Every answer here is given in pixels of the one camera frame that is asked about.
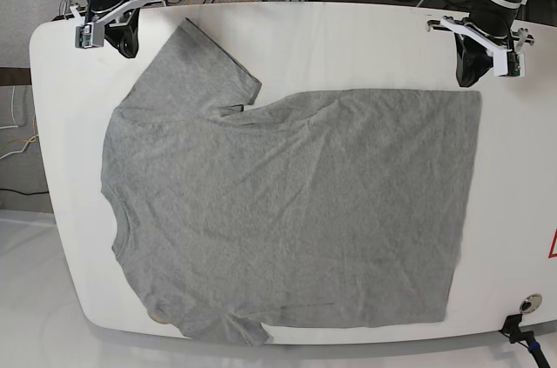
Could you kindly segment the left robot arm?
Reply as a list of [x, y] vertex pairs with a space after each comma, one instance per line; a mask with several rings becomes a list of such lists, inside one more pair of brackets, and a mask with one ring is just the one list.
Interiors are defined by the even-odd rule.
[[513, 29], [527, 0], [471, 0], [461, 19], [444, 16], [427, 22], [428, 30], [453, 34], [456, 47], [456, 80], [470, 88], [491, 71], [496, 77], [523, 77], [524, 45], [534, 45], [529, 30]]

